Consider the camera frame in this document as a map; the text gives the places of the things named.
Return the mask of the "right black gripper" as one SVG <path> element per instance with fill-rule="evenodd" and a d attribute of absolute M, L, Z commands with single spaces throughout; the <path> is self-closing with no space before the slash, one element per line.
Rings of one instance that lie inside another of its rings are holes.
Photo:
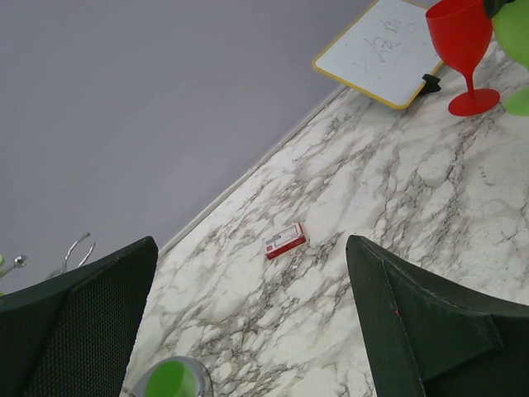
<path fill-rule="evenodd" d="M 508 3 L 515 0 L 483 0 L 484 12 L 488 19 L 492 19 Z"/>

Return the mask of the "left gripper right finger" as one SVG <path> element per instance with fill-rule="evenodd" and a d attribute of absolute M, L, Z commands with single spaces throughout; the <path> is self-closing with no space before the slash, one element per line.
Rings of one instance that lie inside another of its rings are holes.
<path fill-rule="evenodd" d="M 366 237 L 346 260 L 379 396 L 526 396 L 528 307 L 456 284 Z"/>

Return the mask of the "green wine glass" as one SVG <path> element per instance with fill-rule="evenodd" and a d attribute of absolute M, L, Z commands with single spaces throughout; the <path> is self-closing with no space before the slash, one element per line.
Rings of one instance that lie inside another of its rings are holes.
<path fill-rule="evenodd" d="M 493 29 L 503 52 L 528 69 L 528 0 L 516 0 L 502 7 L 492 18 Z M 505 110 L 516 116 L 528 115 L 528 87 L 513 92 L 504 101 Z"/>

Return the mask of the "red wine glass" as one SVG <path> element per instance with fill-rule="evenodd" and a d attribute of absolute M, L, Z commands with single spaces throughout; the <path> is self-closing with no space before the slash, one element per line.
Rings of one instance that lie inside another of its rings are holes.
<path fill-rule="evenodd" d="M 465 78 L 467 91 L 449 104 L 451 114 L 469 117 L 487 112 L 500 101 L 492 88 L 476 88 L 474 71 L 483 59 L 493 34 L 480 1 L 439 1 L 426 12 L 431 41 L 441 60 Z"/>

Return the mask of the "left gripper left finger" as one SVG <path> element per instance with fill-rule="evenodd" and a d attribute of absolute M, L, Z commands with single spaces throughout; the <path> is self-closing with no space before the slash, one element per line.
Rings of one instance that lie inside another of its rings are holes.
<path fill-rule="evenodd" d="M 118 396 L 155 276 L 144 237 L 1 297 L 3 396 Z"/>

